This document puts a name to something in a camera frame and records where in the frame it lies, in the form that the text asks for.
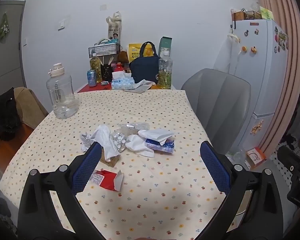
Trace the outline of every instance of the pink curtain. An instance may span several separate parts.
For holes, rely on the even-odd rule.
[[[289,38],[288,64],[274,117],[259,147],[269,156],[288,127],[300,93],[300,12],[296,0],[259,0]]]

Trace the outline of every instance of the white bottle cap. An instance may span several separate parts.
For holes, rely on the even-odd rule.
[[[51,69],[48,74],[51,77],[61,76],[65,73],[65,69],[62,66],[62,63],[57,63],[53,65],[53,69]]]

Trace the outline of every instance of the white refrigerator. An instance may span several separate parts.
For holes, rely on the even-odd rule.
[[[248,151],[259,145],[277,108],[289,39],[272,20],[236,21],[233,33],[240,43],[232,48],[229,73],[251,85],[248,114],[233,146]]]

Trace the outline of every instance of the floral pattern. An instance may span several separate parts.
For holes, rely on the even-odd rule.
[[[152,129],[175,132],[173,154],[154,158],[125,150],[114,168],[124,173],[120,192],[89,181],[76,195],[88,217],[106,239],[195,239],[222,203],[220,193],[200,158],[200,144],[208,137],[186,94],[180,90],[148,90],[142,94],[119,90],[76,94],[79,111],[59,120],[50,113],[11,160],[0,190],[18,207],[29,171],[55,171],[82,154],[80,135],[107,125],[147,122]],[[72,230],[55,192],[51,198],[62,225]]]

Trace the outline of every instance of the beverage can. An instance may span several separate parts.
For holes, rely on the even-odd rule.
[[[89,87],[94,87],[97,85],[97,74],[95,70],[88,70],[87,72],[88,85]]]

